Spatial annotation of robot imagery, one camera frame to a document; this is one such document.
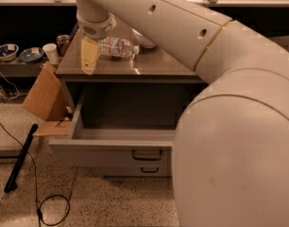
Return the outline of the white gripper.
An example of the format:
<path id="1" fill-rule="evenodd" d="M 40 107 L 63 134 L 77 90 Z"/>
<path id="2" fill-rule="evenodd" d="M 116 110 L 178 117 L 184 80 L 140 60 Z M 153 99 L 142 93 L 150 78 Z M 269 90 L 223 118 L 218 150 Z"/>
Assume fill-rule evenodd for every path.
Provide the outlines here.
<path id="1" fill-rule="evenodd" d="M 87 21 L 79 12 L 76 13 L 76 17 L 79 30 L 86 36 L 81 41 L 81 68 L 85 74 L 91 75 L 100 56 L 100 46 L 94 40 L 106 38 L 115 28 L 116 20 L 110 13 L 108 14 L 108 18 L 103 22 Z"/>

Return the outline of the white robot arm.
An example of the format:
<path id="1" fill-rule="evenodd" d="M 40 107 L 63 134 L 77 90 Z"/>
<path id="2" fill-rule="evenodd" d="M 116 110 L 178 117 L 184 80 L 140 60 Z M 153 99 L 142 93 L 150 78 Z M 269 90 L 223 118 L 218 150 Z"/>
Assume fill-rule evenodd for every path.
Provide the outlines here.
<path id="1" fill-rule="evenodd" d="M 114 15 L 206 83 L 172 147 L 181 227 L 289 227 L 289 52 L 185 0 L 76 0 Z"/>

